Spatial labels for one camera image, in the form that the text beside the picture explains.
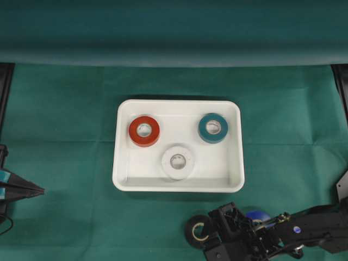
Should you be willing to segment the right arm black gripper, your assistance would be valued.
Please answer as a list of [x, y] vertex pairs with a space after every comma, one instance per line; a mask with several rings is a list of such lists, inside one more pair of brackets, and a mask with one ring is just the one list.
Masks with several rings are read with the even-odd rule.
[[254, 225], [233, 202], [208, 213], [214, 234], [203, 250], [206, 260], [270, 260], [282, 253], [279, 240], [269, 234], [270, 219]]

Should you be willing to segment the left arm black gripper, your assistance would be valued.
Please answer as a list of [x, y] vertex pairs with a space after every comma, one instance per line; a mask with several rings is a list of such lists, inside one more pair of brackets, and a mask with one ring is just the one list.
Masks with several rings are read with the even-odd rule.
[[[1, 169], [4, 167], [7, 156], [8, 148], [6, 145], [1, 144]], [[1, 170], [1, 185], [8, 186], [1, 188], [1, 215], [4, 215], [7, 212], [7, 205], [5, 203], [18, 201], [25, 198], [32, 198], [44, 194], [44, 191], [41, 190], [30, 190], [42, 188], [8, 170]]]

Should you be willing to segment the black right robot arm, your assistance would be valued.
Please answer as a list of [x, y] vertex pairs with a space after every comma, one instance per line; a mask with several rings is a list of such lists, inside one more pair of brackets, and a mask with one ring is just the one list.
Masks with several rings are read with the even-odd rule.
[[206, 227], [206, 260], [271, 260], [283, 254], [301, 259], [305, 246], [339, 253], [347, 250], [347, 198], [260, 223], [231, 202], [212, 210]]

